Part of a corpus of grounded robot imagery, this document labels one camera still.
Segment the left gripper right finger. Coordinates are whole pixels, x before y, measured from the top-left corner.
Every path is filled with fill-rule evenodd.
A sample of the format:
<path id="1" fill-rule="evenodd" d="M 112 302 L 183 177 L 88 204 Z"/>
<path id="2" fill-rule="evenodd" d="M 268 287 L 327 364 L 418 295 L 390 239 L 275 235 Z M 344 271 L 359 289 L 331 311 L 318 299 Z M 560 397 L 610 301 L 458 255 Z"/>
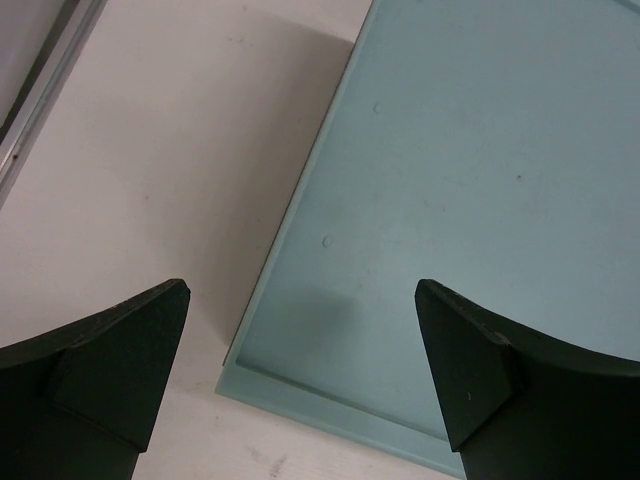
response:
<path id="1" fill-rule="evenodd" d="M 415 291 L 451 449 L 469 479 L 635 479 L 639 365 L 558 340 L 434 280 Z"/>

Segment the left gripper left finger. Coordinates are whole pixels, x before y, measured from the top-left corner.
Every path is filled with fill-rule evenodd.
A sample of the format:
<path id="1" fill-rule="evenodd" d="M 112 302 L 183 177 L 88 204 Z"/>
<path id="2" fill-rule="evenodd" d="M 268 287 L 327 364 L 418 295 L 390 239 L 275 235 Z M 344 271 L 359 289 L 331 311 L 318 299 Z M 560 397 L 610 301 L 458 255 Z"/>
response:
<path id="1" fill-rule="evenodd" d="M 2 348 L 2 478 L 132 478 L 189 303 L 186 282 L 170 279 Z"/>

